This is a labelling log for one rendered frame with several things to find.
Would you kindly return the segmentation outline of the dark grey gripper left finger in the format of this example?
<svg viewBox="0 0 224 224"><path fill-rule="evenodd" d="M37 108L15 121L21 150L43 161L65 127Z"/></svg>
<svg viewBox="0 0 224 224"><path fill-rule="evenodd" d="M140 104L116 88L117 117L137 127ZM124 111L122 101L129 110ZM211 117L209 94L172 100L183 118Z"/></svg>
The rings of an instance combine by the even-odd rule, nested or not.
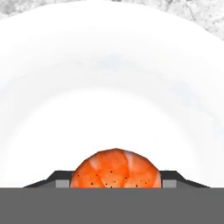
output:
<svg viewBox="0 0 224 224"><path fill-rule="evenodd" d="M54 171L47 179L27 185L26 188L69 188L73 173L73 171Z"/></svg>

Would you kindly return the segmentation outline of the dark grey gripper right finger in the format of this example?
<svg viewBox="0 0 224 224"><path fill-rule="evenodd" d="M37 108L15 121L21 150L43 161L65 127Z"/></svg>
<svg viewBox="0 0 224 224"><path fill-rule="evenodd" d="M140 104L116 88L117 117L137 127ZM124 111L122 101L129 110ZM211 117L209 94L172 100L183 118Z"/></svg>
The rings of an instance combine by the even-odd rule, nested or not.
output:
<svg viewBox="0 0 224 224"><path fill-rule="evenodd" d="M206 185L185 179L177 171L161 171L160 175L163 188L207 188Z"/></svg>

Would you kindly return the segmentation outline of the orange piece of meat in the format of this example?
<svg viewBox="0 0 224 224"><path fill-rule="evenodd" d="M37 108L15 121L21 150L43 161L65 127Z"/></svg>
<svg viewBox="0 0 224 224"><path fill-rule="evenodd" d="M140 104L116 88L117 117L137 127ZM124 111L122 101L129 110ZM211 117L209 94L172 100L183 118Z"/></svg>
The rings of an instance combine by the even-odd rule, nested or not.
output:
<svg viewBox="0 0 224 224"><path fill-rule="evenodd" d="M71 188L160 188L161 175L146 157L111 149L96 152L73 172Z"/></svg>

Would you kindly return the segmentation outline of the white plate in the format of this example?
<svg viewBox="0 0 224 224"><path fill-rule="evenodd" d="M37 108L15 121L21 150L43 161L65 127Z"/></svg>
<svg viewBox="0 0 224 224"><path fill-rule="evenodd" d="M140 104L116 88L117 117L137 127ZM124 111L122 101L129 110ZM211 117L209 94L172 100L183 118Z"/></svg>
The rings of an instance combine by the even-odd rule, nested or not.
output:
<svg viewBox="0 0 224 224"><path fill-rule="evenodd" d="M122 148L224 187L224 41L131 3L59 3L0 21L0 187Z"/></svg>

